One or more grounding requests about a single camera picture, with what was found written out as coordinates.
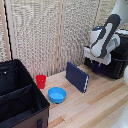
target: blue bowl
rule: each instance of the blue bowl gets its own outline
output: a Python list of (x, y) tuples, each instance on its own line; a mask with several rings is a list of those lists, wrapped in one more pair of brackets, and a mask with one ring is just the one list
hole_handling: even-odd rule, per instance
[(53, 103), (62, 103), (66, 97), (66, 91), (59, 87), (53, 87), (48, 90), (49, 100)]

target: black storage box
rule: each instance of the black storage box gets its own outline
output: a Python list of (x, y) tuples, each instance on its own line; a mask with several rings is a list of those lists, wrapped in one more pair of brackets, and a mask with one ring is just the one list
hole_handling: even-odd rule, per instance
[(94, 72), (102, 73), (114, 79), (123, 77), (124, 70), (128, 65), (128, 37), (119, 35), (121, 42), (120, 45), (111, 52), (111, 63), (108, 65), (101, 64), (98, 67), (98, 63), (86, 58), (84, 64), (90, 67)]
[(47, 128), (49, 106), (21, 61), (0, 63), (0, 128)]

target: light wood floor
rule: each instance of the light wood floor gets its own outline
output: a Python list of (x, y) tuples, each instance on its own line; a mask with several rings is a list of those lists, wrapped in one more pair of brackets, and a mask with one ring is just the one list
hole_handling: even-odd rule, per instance
[(128, 86), (123, 78), (114, 80), (102, 74), (94, 74), (88, 67), (79, 67), (89, 75), (86, 93), (79, 92), (61, 72), (47, 78), (41, 90), (48, 99), (48, 89), (61, 87), (67, 92), (61, 104), (50, 102), (48, 128), (110, 128), (119, 118), (128, 102)]

